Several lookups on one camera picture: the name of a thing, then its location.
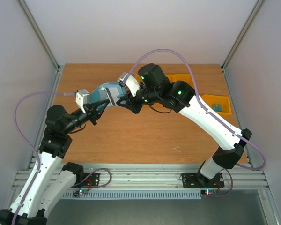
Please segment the teal card holder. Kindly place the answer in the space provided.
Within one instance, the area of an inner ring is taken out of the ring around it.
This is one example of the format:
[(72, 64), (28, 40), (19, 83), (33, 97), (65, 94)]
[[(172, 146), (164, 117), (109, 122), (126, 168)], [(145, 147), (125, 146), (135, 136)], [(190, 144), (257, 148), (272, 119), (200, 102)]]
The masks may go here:
[(125, 95), (124, 87), (121, 87), (117, 82), (108, 82), (98, 86), (91, 92), (89, 97), (89, 103), (95, 103), (98, 101), (109, 100), (110, 106), (118, 106), (117, 101)]

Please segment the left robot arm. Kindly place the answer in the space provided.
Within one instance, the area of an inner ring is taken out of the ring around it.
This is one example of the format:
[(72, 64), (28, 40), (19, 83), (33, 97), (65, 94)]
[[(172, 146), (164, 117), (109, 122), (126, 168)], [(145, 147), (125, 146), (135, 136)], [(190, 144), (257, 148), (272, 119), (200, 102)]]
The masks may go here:
[(48, 109), (35, 166), (16, 200), (0, 210), (0, 224), (45, 225), (63, 194), (84, 183), (83, 166), (76, 163), (67, 163), (51, 185), (49, 181), (72, 143), (70, 133), (88, 121), (96, 125), (108, 104), (107, 99), (87, 103), (71, 114), (61, 105)]

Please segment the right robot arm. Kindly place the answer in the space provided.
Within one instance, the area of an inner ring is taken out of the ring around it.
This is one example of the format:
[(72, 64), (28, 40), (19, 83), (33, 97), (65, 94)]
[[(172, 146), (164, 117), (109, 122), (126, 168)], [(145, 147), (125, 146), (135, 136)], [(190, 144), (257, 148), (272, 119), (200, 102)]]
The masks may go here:
[(138, 114), (144, 105), (160, 103), (192, 120), (218, 143), (219, 147), (213, 156), (204, 161), (197, 171), (196, 181), (202, 187), (213, 182), (221, 170), (232, 169), (238, 163), (252, 135), (250, 130), (240, 130), (231, 125), (186, 82), (170, 82), (159, 65), (146, 64), (138, 71), (138, 75), (142, 84), (128, 73), (120, 76), (119, 85), (128, 90), (119, 98), (117, 105)]

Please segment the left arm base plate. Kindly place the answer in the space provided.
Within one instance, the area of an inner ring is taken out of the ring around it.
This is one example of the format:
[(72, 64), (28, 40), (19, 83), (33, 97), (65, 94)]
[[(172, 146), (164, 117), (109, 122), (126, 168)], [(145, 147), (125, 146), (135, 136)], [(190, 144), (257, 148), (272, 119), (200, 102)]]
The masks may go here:
[(74, 188), (81, 188), (81, 187), (85, 188), (85, 187), (89, 187), (90, 185), (98, 186), (99, 181), (100, 181), (100, 173), (95, 172), (95, 173), (91, 174), (89, 177), (87, 177), (88, 175), (89, 175), (89, 173), (85, 172), (81, 178), (80, 183), (75, 183), (73, 185), (73, 187)]

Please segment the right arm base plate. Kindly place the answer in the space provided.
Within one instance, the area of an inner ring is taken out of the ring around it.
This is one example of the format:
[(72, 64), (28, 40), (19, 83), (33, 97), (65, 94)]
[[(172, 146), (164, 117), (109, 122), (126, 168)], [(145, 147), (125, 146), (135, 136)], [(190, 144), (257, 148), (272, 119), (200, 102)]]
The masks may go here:
[(225, 187), (222, 173), (217, 173), (210, 181), (199, 181), (195, 172), (184, 172), (180, 174), (184, 188), (223, 188)]

